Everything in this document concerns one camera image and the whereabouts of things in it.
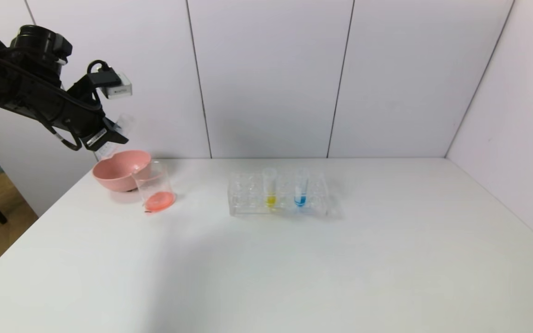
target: test tube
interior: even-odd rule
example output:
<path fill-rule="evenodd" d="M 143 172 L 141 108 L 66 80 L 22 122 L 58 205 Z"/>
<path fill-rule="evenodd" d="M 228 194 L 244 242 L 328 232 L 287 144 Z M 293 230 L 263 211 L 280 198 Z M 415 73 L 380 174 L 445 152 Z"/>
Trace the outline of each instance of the test tube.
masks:
<path fill-rule="evenodd" d="M 273 168 L 262 169 L 262 188 L 267 207 L 274 207 L 277 202 L 277 170 Z"/>
<path fill-rule="evenodd" d="M 296 172 L 296 194 L 294 201 L 297 207 L 303 207 L 305 205 L 305 197 L 307 195 L 307 180 L 310 177 L 308 169 L 302 168 Z"/>

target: transparent beaker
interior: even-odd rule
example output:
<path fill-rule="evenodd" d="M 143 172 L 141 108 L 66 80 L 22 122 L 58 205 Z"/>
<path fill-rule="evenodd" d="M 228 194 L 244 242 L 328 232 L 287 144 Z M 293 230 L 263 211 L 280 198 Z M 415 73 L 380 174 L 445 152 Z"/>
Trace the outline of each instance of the transparent beaker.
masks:
<path fill-rule="evenodd" d="M 176 200 L 165 163 L 153 160 L 143 169 L 135 171 L 132 176 L 137 183 L 137 189 L 139 189 L 146 211 L 155 212 L 166 209 Z"/>

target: label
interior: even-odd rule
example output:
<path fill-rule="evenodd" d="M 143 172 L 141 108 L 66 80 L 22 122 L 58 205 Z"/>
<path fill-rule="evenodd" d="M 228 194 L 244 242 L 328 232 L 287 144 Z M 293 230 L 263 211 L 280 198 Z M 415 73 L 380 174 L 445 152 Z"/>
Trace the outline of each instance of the label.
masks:
<path fill-rule="evenodd" d="M 106 132 L 107 132 L 106 129 L 102 129 L 96 135 L 91 137 L 85 144 L 88 146 L 93 145 L 96 141 L 98 141 L 101 137 L 103 137 L 103 135 L 105 135 Z"/>

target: black cable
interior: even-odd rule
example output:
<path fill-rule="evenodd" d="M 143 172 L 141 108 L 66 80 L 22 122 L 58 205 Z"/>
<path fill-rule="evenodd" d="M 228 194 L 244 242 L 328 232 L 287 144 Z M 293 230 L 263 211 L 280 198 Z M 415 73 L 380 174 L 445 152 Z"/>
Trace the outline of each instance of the black cable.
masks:
<path fill-rule="evenodd" d="M 65 99 L 66 101 L 80 107 L 80 108 L 84 108 L 85 110 L 88 110 L 88 111 L 98 111 L 100 110 L 100 108 L 102 108 L 102 104 L 99 103 L 99 99 L 98 99 L 98 103 L 97 105 L 89 105 L 87 103 L 84 103 L 82 101 L 80 101 L 79 99 L 75 99 L 69 95 L 67 95 L 67 92 L 63 89 L 59 89 L 55 86 L 53 86 L 52 84 L 50 84 L 49 82 L 47 82 L 46 80 L 43 80 L 41 78 L 39 78 L 38 76 L 28 72 L 27 70 L 19 67 L 19 66 L 16 66 L 12 63 L 8 63 L 7 61 L 5 61 L 4 59 L 0 59 L 0 65 L 4 66 L 4 67 L 7 67 L 7 68 L 10 68 L 10 69 L 13 69 L 15 70 L 16 72 L 18 73 L 21 73 L 23 74 L 24 76 L 27 76 L 28 78 L 30 78 L 30 80 L 35 80 L 36 82 L 40 83 L 41 85 L 44 86 L 45 89 L 48 89 L 49 91 L 52 91 L 53 93 L 55 93 L 55 95 L 58 95 L 59 97 L 62 97 L 62 99 Z"/>
<path fill-rule="evenodd" d="M 73 137 L 75 141 L 75 144 L 67 141 L 64 137 L 62 137 L 59 133 L 57 133 L 55 128 L 51 126 L 49 122 L 47 122 L 46 118 L 40 111 L 32 107 L 27 107 L 27 108 L 28 110 L 32 111 L 32 114 L 34 114 L 34 116 L 36 117 L 36 120 L 38 120 L 38 122 L 40 122 L 44 126 L 44 128 L 49 130 L 50 133 L 52 133 L 55 137 L 57 137 L 57 139 L 59 139 L 67 148 L 71 150 L 75 150 L 75 151 L 81 149 L 82 143 L 80 141 L 80 138 L 75 133 L 73 126 L 71 126 L 71 120 L 65 119 L 63 120 L 63 124 L 67 126 L 69 132 L 71 133 L 71 136 Z"/>
<path fill-rule="evenodd" d="M 103 70 L 110 70 L 110 66 L 105 61 L 94 60 L 91 63 L 89 63 L 89 65 L 87 66 L 87 73 L 91 73 L 93 67 L 96 66 L 96 65 L 102 65 L 102 69 Z"/>

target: white table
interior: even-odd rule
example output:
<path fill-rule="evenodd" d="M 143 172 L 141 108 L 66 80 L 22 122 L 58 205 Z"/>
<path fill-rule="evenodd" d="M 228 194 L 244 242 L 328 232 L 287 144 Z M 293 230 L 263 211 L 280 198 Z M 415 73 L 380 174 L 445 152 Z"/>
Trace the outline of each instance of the white table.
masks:
<path fill-rule="evenodd" d="M 533 333 L 533 232 L 442 159 L 169 160 L 85 175 L 0 259 L 0 332 Z M 230 217 L 231 171 L 321 169 L 328 219 Z"/>

